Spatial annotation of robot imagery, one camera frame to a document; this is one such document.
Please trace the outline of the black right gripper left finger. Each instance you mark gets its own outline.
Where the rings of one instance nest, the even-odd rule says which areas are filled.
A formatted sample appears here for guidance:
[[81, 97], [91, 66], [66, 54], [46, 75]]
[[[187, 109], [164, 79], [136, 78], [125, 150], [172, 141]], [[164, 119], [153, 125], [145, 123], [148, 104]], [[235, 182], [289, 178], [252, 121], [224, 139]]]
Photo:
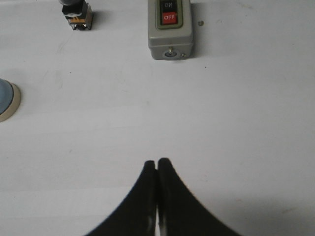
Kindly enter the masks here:
[[118, 207], [89, 236], [154, 236], [157, 215], [157, 171], [144, 163], [136, 183]]

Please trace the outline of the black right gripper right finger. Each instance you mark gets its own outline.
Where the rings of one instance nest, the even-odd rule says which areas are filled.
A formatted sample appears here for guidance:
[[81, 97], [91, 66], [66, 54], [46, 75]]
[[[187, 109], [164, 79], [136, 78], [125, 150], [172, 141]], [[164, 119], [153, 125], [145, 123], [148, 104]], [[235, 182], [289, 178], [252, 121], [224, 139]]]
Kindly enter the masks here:
[[157, 165], [158, 224], [162, 236], [238, 236], [190, 192], [168, 158]]

